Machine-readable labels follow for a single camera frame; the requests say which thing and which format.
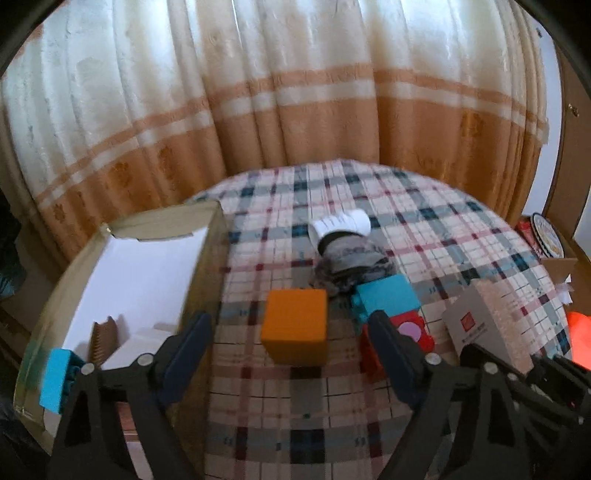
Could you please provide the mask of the cream and orange curtain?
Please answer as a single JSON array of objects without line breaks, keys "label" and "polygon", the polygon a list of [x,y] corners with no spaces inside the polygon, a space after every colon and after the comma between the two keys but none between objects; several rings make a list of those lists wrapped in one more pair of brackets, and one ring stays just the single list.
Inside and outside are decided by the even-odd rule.
[{"label": "cream and orange curtain", "polygon": [[1,79],[1,178],[59,261],[238,173],[352,159],[509,222],[547,140],[514,1],[67,1]]}]

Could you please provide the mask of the small teal toy brick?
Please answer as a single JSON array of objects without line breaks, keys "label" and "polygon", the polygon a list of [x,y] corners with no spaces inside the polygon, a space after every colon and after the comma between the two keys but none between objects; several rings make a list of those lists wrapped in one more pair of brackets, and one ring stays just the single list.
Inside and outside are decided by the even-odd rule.
[{"label": "small teal toy brick", "polygon": [[421,308],[415,290],[403,274],[356,286],[349,303],[356,335],[362,333],[363,325],[368,323],[375,311],[384,311],[389,317],[394,317]]}]

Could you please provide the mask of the cardboard box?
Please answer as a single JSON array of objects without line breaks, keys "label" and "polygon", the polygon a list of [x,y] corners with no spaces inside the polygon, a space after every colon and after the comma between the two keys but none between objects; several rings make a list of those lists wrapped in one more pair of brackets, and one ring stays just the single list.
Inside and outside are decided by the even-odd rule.
[{"label": "cardboard box", "polygon": [[563,305],[572,304],[571,274],[574,271],[577,259],[575,257],[543,258],[541,263],[554,283],[561,303]]}]

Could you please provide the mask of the plaid tablecloth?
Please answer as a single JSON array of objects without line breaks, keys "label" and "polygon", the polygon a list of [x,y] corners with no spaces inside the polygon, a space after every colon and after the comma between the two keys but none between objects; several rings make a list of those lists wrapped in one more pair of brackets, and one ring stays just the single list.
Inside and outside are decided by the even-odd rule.
[{"label": "plaid tablecloth", "polygon": [[[530,355],[570,356],[566,313],[523,238],[445,183],[353,160],[236,175],[197,194],[228,218],[213,345],[205,479],[375,479],[411,413],[370,344],[368,320],[447,362],[480,335],[447,309],[472,283],[497,293]],[[329,297],[322,366],[281,365],[260,339],[267,303]]]}]

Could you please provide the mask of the white paper tray liner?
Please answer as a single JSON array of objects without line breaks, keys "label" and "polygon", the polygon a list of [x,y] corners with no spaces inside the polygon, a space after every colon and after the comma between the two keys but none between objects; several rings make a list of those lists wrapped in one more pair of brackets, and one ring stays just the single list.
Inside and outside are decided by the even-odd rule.
[{"label": "white paper tray liner", "polygon": [[73,282],[81,298],[55,346],[86,360],[93,324],[108,317],[128,333],[158,323],[179,327],[207,233],[202,227],[163,240],[108,236],[90,277]]}]

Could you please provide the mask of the gold metal tin tray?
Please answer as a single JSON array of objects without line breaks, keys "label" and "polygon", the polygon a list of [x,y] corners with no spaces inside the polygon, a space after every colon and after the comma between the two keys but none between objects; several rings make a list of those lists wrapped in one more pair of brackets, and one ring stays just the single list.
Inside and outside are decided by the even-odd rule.
[{"label": "gold metal tin tray", "polygon": [[217,317],[226,260],[228,222],[215,200],[100,227],[55,286],[19,369],[13,406],[45,452],[60,420],[39,403],[50,351],[65,348],[85,358],[93,325],[107,319],[125,342],[141,329],[174,333],[197,310]]}]

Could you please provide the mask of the tall beige patterned box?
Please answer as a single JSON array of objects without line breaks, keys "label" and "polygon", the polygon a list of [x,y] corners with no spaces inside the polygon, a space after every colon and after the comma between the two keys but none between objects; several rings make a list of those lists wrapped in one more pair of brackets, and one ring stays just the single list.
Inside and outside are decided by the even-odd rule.
[{"label": "tall beige patterned box", "polygon": [[483,279],[473,281],[447,308],[442,319],[457,355],[474,344],[521,374],[533,368],[529,347],[495,283]]}]

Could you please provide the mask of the red ice-cream toy brick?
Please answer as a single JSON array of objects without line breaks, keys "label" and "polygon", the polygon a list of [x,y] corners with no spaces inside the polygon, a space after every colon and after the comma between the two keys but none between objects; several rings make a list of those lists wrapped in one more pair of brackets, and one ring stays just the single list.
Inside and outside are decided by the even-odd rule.
[{"label": "red ice-cream toy brick", "polygon": [[435,352],[435,340],[417,311],[391,316],[376,310],[363,324],[358,338],[361,365],[372,384],[412,379],[418,364]]}]

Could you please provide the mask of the orange cube block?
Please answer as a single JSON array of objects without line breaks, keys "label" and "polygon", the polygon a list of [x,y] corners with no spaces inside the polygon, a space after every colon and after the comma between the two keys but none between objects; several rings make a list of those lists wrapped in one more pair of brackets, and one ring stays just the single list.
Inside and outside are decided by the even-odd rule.
[{"label": "orange cube block", "polygon": [[277,365],[325,365],[329,351],[325,290],[271,290],[266,299],[260,343]]}]

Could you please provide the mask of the brown wooden comb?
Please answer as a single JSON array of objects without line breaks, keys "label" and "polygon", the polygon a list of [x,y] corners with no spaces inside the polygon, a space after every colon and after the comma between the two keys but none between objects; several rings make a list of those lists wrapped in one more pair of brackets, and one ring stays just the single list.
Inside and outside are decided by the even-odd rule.
[{"label": "brown wooden comb", "polygon": [[108,317],[103,323],[95,322],[88,346],[88,362],[101,367],[119,346],[116,322]]}]

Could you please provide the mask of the white pill bottle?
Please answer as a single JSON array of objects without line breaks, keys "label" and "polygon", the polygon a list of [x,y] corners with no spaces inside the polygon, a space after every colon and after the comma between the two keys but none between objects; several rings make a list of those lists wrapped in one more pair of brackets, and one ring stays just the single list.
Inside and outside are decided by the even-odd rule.
[{"label": "white pill bottle", "polygon": [[370,217],[362,209],[342,211],[311,221],[308,225],[308,237],[317,248],[326,235],[336,232],[348,232],[367,236],[372,230]]}]

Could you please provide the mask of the grey patterned cloth pouch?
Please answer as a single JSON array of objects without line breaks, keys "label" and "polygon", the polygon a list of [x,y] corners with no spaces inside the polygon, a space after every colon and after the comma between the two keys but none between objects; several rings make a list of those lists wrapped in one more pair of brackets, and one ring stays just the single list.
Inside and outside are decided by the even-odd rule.
[{"label": "grey patterned cloth pouch", "polygon": [[318,243],[317,265],[311,273],[311,286],[327,291],[329,297],[348,297],[358,285],[397,273],[386,250],[369,237],[337,231]]}]

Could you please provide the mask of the large teal toy brick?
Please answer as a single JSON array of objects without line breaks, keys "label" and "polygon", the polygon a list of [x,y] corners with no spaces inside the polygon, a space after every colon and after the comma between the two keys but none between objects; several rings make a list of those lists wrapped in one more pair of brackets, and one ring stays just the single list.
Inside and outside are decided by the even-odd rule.
[{"label": "large teal toy brick", "polygon": [[53,349],[44,371],[39,404],[46,410],[61,414],[77,374],[84,364],[85,362],[71,350]]}]

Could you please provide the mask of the brown wooden door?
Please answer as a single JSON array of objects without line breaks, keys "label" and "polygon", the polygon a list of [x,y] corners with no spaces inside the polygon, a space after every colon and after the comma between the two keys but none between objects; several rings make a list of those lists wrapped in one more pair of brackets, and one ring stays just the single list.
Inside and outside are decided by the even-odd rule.
[{"label": "brown wooden door", "polygon": [[558,163],[544,215],[569,246],[585,258],[575,239],[590,191],[590,97],[569,59],[557,48],[562,84],[562,122]]}]

